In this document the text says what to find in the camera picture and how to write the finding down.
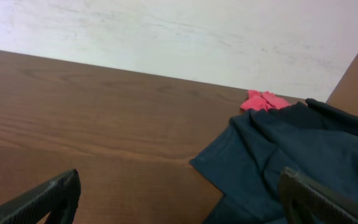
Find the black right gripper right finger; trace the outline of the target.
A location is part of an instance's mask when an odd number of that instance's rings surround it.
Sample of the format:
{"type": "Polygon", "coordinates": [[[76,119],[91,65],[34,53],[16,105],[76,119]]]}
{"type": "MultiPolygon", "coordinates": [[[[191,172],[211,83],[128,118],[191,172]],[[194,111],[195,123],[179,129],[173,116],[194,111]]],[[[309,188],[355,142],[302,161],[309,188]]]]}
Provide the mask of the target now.
{"type": "Polygon", "coordinates": [[[280,173],[278,192],[289,224],[358,223],[358,204],[289,167],[280,173]]]}

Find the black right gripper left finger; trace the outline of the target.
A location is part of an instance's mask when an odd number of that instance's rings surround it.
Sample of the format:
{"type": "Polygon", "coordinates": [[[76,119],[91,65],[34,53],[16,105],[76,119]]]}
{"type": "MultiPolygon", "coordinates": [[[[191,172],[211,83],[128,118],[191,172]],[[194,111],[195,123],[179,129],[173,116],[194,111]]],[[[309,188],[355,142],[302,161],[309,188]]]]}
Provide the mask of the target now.
{"type": "Polygon", "coordinates": [[[0,205],[0,224],[72,224],[81,195],[76,169],[67,170],[22,195],[0,205]]]}

